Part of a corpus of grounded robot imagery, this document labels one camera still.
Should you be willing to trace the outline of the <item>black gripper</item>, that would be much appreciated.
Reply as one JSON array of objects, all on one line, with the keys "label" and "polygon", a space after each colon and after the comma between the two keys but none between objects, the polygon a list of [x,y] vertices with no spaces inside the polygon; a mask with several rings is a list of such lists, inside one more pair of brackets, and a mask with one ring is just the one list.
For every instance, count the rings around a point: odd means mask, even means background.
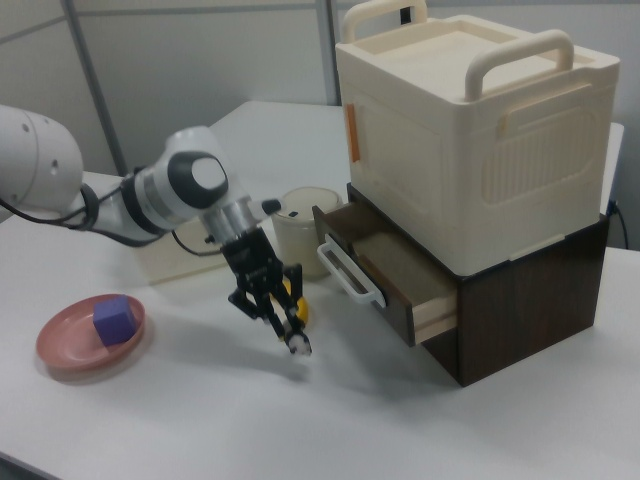
[{"label": "black gripper", "polygon": [[[303,332],[304,323],[298,317],[298,301],[303,295],[300,264],[283,266],[261,227],[224,244],[221,252],[235,275],[238,287],[228,298],[231,304],[251,319],[265,320],[276,336],[284,341],[285,327],[275,313],[269,295],[274,292],[275,299],[284,309],[291,332]],[[247,293],[257,295],[250,300]]]}]

